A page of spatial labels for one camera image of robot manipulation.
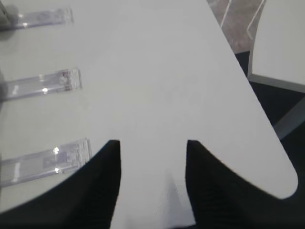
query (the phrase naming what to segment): white table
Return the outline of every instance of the white table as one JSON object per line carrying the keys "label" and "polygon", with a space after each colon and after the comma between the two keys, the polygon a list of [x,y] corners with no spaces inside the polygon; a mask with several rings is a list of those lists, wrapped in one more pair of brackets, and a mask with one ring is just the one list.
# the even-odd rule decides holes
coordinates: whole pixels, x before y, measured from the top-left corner
{"label": "white table", "polygon": [[[305,93],[303,0],[268,0],[251,50],[248,79]],[[275,126],[280,139],[305,121],[305,99]]]}
{"label": "white table", "polygon": [[[5,80],[78,67],[83,90],[7,102],[2,159],[87,137],[95,154],[122,145],[113,228],[193,224],[184,173],[188,139],[279,198],[297,176],[203,0],[7,0],[20,12],[70,5],[73,25],[17,31],[0,42]],[[4,188],[7,210],[63,181]]]}

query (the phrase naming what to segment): transparent plastic sign holder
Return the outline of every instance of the transparent plastic sign holder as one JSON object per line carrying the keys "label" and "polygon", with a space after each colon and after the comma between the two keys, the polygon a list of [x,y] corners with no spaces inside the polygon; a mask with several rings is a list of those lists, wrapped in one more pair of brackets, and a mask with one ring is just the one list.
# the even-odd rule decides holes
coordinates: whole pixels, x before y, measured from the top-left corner
{"label": "transparent plastic sign holder", "polygon": [[71,8],[60,8],[25,14],[19,13],[14,15],[7,12],[2,4],[0,10],[0,15],[6,16],[6,22],[9,21],[9,23],[0,23],[0,31],[73,23]]}
{"label": "transparent plastic sign holder", "polygon": [[39,178],[75,171],[91,159],[88,139],[53,149],[1,161],[0,187],[7,187]]}
{"label": "transparent plastic sign holder", "polygon": [[48,75],[0,83],[0,101],[75,91],[81,88],[80,71],[77,68],[67,69]]}

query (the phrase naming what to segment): clear acrylic holder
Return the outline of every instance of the clear acrylic holder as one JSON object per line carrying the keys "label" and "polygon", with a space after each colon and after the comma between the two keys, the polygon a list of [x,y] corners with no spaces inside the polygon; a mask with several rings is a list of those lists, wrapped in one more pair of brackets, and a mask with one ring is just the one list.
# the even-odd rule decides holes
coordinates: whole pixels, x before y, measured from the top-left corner
{"label": "clear acrylic holder", "polygon": [[81,88],[80,71],[76,68],[68,69],[53,74],[0,83],[0,101],[75,91]]}
{"label": "clear acrylic holder", "polygon": [[75,171],[91,159],[88,139],[1,161],[0,187]]}
{"label": "clear acrylic holder", "polygon": [[10,23],[0,24],[0,31],[73,23],[71,8],[60,8],[17,15],[9,14],[8,17]]}

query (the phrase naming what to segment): gray floor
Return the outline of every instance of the gray floor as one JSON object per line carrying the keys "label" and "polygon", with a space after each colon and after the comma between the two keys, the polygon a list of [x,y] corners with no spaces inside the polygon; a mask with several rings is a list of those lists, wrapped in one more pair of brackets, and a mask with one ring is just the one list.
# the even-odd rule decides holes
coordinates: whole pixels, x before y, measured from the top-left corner
{"label": "gray floor", "polygon": [[234,53],[251,49],[265,0],[207,0]]}

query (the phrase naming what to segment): white tabletop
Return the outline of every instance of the white tabletop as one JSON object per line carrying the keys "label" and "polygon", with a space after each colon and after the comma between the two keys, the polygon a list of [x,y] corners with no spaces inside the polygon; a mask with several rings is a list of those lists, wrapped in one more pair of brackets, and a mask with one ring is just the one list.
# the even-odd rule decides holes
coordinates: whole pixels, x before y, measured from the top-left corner
{"label": "white tabletop", "polygon": [[[71,6],[73,25],[20,30],[0,41],[5,80],[78,67],[83,90],[6,102],[2,159],[87,137],[93,154],[122,145],[113,228],[193,224],[185,188],[188,139],[279,198],[297,176],[204,0],[4,0],[20,12]],[[56,175],[4,188],[7,210]]]}
{"label": "white tabletop", "polygon": [[303,0],[268,0],[253,47],[249,80],[305,92]]}

